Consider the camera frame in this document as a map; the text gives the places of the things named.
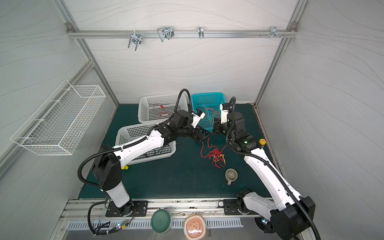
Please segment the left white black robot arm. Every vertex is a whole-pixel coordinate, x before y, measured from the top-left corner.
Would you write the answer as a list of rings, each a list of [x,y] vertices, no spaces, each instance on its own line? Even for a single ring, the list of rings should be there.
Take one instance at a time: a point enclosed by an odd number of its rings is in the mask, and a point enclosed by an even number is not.
[[[122,168],[133,159],[168,145],[178,137],[190,137],[200,143],[203,142],[208,137],[208,132],[199,126],[200,120],[204,117],[205,113],[201,110],[191,113],[184,110],[176,111],[169,119],[152,126],[148,133],[139,139],[114,146],[85,159],[78,168],[78,178],[84,184],[99,188],[117,208],[131,209],[132,199],[122,182]],[[93,171],[97,183],[90,182],[82,176],[83,167],[92,159],[95,159]]]

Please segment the pink lidded food container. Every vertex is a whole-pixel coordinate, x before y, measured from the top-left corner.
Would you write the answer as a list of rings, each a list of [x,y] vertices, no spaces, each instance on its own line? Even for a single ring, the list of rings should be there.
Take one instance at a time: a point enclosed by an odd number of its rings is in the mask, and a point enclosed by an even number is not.
[[[187,240],[204,239],[207,234],[205,219],[199,214],[190,215],[184,221],[183,232]]]

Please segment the white plastic basket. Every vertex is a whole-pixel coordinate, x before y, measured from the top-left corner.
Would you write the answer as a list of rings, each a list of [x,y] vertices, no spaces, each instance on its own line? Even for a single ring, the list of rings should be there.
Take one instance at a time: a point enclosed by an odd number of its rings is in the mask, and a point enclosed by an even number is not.
[[[121,168],[125,166],[164,159],[176,152],[176,142],[164,144],[161,134],[151,133],[149,130],[155,123],[137,124],[122,127],[118,130],[114,154],[120,159]]]
[[[139,102],[138,120],[151,123],[168,119],[175,111],[178,94],[163,94],[142,97]]]

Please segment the red alligator clip lead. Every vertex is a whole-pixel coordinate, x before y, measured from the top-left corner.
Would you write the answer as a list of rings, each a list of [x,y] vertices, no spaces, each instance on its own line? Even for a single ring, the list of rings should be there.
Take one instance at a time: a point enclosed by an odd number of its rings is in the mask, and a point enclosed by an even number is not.
[[[172,115],[162,105],[153,106],[153,113],[157,119],[169,118]]]

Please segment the small metal hook clamp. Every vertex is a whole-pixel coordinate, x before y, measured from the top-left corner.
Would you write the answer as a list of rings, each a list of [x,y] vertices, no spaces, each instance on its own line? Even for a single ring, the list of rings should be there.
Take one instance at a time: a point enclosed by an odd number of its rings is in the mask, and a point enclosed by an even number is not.
[[[204,38],[204,29],[203,27],[198,27],[198,35],[200,39]]]

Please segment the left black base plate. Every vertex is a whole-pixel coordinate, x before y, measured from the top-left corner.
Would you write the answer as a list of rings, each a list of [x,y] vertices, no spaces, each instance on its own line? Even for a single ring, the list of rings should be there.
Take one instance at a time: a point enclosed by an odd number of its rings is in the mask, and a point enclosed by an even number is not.
[[[110,202],[107,207],[106,217],[145,217],[147,214],[148,201],[128,201],[125,205],[118,208],[114,202]]]

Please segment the teal plastic basket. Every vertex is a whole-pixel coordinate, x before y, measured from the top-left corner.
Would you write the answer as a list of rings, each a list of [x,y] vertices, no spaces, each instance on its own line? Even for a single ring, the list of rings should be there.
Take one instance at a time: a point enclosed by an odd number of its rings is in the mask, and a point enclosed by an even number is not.
[[[205,117],[200,120],[199,126],[209,132],[213,130],[214,118],[220,118],[220,104],[226,102],[222,93],[202,93],[191,96],[193,109],[199,109],[205,113]]]

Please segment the aluminium cross rail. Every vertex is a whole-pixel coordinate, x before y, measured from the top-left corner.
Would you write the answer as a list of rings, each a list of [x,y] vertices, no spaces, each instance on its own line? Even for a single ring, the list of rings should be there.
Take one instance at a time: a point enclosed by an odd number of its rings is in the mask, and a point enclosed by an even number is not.
[[[142,39],[159,39],[156,30],[146,31],[74,31],[68,32],[71,39],[129,39],[133,33],[139,34]],[[204,29],[203,39],[256,39],[262,38],[260,34],[268,34],[270,30],[206,30]],[[195,30],[174,30],[174,39],[200,39],[198,29]],[[284,33],[285,38],[295,38],[297,31],[278,30]]]

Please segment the left metal u-bolt clamp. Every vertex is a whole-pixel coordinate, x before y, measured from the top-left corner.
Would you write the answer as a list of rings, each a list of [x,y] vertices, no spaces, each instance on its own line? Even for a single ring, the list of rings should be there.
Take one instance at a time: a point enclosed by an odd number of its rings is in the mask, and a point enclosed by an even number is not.
[[[130,35],[128,48],[131,46],[135,46],[135,51],[137,51],[138,46],[142,43],[142,37],[139,34],[136,34],[135,32]]]

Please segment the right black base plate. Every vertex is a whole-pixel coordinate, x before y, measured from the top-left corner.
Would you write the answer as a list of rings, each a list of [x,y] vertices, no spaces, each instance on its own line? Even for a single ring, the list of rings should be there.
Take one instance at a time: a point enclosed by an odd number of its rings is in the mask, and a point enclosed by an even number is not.
[[[242,212],[239,210],[240,205],[241,205],[241,202],[238,199],[224,199],[223,200],[224,214],[226,216],[242,215]]]

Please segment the brown sauce bottle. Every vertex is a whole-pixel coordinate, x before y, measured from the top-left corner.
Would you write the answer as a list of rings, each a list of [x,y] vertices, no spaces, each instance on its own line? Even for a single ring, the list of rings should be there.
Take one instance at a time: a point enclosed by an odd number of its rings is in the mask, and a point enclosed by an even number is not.
[[[259,144],[263,148],[266,145],[267,141],[265,139],[260,139]]]

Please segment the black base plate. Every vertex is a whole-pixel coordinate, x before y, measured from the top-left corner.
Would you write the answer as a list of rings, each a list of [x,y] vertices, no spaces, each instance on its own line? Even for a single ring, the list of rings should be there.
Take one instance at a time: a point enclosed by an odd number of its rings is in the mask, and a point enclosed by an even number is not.
[[[224,199],[223,200],[224,214],[226,216],[242,215],[242,212],[239,210],[240,205],[241,205],[241,202],[238,199]]]
[[[148,201],[128,201],[125,205],[118,208],[114,202],[110,202],[107,207],[106,217],[145,217],[147,214]]]

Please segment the green round lid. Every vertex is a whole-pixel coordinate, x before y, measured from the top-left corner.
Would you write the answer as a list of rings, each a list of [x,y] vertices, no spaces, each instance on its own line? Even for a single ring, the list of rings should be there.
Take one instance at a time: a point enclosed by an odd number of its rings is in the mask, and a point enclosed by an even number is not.
[[[156,233],[165,233],[172,226],[172,217],[167,210],[159,209],[152,215],[151,228]]]

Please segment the middle metal u-bolt clamp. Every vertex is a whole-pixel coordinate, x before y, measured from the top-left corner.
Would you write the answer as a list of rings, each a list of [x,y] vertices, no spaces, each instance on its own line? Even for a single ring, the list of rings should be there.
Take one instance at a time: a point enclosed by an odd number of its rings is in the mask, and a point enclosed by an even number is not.
[[[164,42],[165,39],[170,40],[175,35],[173,28],[169,26],[158,28],[157,33],[159,35],[161,42]]]

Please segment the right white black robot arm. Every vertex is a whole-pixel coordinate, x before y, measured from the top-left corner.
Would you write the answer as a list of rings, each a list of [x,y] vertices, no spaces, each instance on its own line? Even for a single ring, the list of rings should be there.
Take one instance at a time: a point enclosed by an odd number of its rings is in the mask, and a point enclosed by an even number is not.
[[[268,200],[250,190],[240,194],[240,210],[256,212],[266,219],[273,232],[283,240],[296,239],[297,235],[311,228],[315,238],[321,239],[314,223],[316,205],[310,197],[303,197],[271,163],[260,142],[247,134],[242,114],[222,110],[215,120],[214,133],[226,135],[228,147],[242,156],[257,174],[272,199]]]

